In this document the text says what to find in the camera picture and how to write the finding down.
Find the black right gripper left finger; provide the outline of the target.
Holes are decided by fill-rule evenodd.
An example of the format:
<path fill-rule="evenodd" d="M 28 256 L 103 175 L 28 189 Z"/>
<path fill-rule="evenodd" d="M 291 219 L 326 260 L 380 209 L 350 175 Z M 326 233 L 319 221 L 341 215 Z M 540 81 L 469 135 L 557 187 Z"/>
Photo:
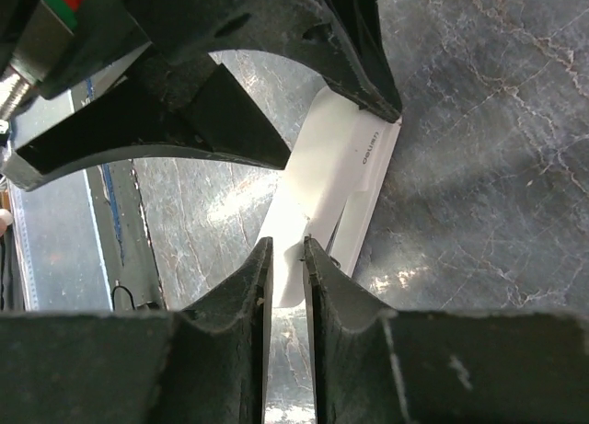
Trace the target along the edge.
<path fill-rule="evenodd" d="M 261 423 L 272 240 L 179 311 L 4 313 L 5 423 Z"/>

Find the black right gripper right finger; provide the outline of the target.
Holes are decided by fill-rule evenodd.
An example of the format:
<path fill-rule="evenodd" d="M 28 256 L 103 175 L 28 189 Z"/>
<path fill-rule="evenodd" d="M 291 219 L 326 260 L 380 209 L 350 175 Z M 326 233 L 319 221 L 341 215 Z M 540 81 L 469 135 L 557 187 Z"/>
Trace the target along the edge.
<path fill-rule="evenodd" d="M 588 320 L 401 311 L 304 243 L 320 423 L 584 423 Z"/>

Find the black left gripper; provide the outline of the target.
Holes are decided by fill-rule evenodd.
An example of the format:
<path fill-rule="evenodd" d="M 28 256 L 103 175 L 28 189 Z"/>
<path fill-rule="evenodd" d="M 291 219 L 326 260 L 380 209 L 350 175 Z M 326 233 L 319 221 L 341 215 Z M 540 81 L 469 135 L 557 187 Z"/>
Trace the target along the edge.
<path fill-rule="evenodd" d="M 51 99 L 148 45 L 124 0 L 1 0 L 1 113 Z M 291 151 L 223 64 L 177 66 L 152 52 L 124 80 L 3 152 L 2 173 L 34 190 L 125 159 L 175 157 L 282 170 Z"/>

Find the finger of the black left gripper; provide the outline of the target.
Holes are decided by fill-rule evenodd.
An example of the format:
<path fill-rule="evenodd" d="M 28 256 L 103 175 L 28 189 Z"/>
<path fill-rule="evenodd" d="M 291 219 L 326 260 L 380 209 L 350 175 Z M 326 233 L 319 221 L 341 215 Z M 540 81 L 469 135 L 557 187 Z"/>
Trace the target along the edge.
<path fill-rule="evenodd" d="M 317 72 L 333 91 L 383 120 L 401 115 L 377 0 L 124 0 L 124 5 L 171 63 L 199 52 L 267 52 Z"/>

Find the white rectangular case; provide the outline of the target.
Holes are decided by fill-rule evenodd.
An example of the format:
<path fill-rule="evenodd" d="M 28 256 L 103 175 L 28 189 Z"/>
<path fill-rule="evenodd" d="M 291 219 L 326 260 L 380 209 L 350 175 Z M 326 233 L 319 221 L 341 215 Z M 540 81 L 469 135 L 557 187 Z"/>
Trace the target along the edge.
<path fill-rule="evenodd" d="M 317 93 L 260 229 L 273 240 L 274 306 L 304 300 L 306 236 L 353 274 L 400 129 L 328 87 Z"/>

